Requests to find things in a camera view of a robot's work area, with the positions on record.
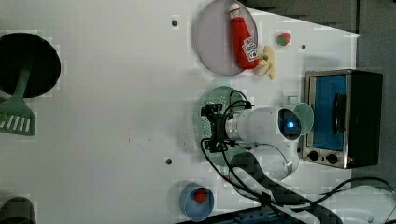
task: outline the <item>oven knob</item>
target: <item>oven knob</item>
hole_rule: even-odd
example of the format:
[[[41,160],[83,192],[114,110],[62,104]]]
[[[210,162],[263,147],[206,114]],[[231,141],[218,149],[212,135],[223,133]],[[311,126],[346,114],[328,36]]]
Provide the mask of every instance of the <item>oven knob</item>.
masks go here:
[[[334,154],[330,154],[329,156],[326,157],[327,161],[329,164],[336,164],[338,162],[337,156]]]
[[[311,151],[308,154],[309,159],[311,159],[312,161],[317,161],[319,158],[319,154],[316,151]]]

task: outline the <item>yellow toy food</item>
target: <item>yellow toy food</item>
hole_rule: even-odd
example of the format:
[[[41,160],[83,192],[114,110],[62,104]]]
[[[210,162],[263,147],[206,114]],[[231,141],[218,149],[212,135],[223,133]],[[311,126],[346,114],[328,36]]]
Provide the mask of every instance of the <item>yellow toy food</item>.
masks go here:
[[[260,62],[254,74],[259,76],[268,75],[271,79],[274,79],[276,75],[274,50],[269,46],[265,46],[263,52],[259,55],[259,59]]]

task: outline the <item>red object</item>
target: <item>red object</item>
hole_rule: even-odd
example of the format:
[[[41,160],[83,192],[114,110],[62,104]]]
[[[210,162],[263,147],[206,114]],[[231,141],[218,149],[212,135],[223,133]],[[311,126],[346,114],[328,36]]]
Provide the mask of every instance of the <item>red object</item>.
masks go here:
[[[253,69],[259,64],[259,55],[253,38],[248,31],[245,19],[241,15],[238,4],[230,8],[231,30],[233,36],[233,52],[239,67]]]
[[[198,203],[203,203],[206,201],[206,191],[204,189],[198,189],[195,191],[194,200]]]
[[[276,39],[276,43],[280,46],[286,46],[290,43],[290,41],[291,35],[289,33],[282,33]]]

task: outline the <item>blue bowl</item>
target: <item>blue bowl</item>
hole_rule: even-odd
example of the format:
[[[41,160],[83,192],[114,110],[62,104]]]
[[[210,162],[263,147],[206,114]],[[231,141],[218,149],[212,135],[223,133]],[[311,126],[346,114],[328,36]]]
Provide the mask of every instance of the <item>blue bowl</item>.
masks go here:
[[[194,200],[195,192],[198,189],[204,189],[206,193],[206,200],[198,203]],[[181,211],[191,219],[191,221],[199,222],[209,217],[215,204],[215,198],[210,189],[204,188],[195,183],[190,183],[181,191],[179,198],[179,205]]]

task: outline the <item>green plate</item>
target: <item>green plate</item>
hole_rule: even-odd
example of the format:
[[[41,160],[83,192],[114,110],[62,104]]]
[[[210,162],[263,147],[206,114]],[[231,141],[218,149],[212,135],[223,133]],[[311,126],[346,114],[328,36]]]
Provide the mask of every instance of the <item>green plate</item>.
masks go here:
[[[233,91],[233,88],[227,86],[216,87],[206,94],[204,94],[201,99],[194,106],[194,115],[193,115],[193,124],[194,124],[194,136],[195,140],[198,144],[198,148],[201,148],[200,143],[203,138],[210,138],[212,136],[212,132],[210,130],[210,122],[206,117],[201,116],[201,108],[204,105],[208,104],[223,104],[222,113],[225,109],[230,105],[230,92]],[[237,100],[243,100],[243,98],[236,92],[233,93],[231,102],[235,102]],[[243,107],[235,107],[233,111],[242,110]],[[229,147],[228,151],[225,152],[226,158],[228,161],[231,161],[234,155],[245,152],[244,147],[235,146]],[[206,151],[210,160],[213,161],[218,166],[226,167],[226,163],[223,159],[222,153],[210,153],[209,150]]]

